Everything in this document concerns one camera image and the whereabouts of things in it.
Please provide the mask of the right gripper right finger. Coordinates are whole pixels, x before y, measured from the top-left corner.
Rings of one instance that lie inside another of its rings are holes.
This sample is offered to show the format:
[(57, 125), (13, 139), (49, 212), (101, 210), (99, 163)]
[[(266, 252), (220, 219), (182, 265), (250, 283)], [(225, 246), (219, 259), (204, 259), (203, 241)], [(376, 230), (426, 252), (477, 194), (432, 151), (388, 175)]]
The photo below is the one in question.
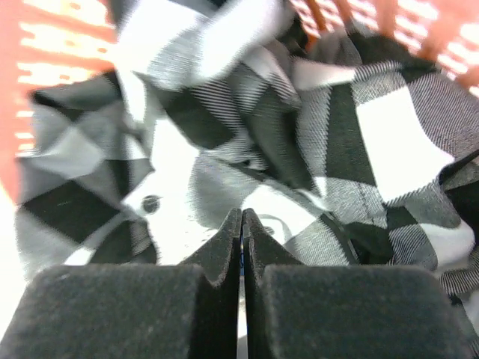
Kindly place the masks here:
[(307, 266), (242, 216), (250, 358), (471, 358), (439, 282), (406, 266)]

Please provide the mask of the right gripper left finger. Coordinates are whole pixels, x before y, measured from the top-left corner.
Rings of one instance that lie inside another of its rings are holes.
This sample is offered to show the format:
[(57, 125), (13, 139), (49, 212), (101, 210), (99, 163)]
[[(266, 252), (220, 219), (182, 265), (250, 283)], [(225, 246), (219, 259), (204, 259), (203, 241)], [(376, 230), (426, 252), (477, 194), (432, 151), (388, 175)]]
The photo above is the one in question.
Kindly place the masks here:
[(3, 358), (235, 358), (242, 213), (176, 266), (57, 266), (27, 287)]

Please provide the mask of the black white checkered shirt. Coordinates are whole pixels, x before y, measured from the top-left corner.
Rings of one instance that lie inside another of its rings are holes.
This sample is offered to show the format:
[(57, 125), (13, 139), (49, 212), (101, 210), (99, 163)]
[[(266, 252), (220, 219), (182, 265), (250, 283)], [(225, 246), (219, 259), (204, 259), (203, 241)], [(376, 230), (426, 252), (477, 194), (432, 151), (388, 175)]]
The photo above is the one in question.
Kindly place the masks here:
[(23, 276), (177, 264), (252, 208), (309, 265), (478, 295), (478, 99), (357, 22), (310, 49), (287, 1), (112, 1), (115, 68), (31, 94)]

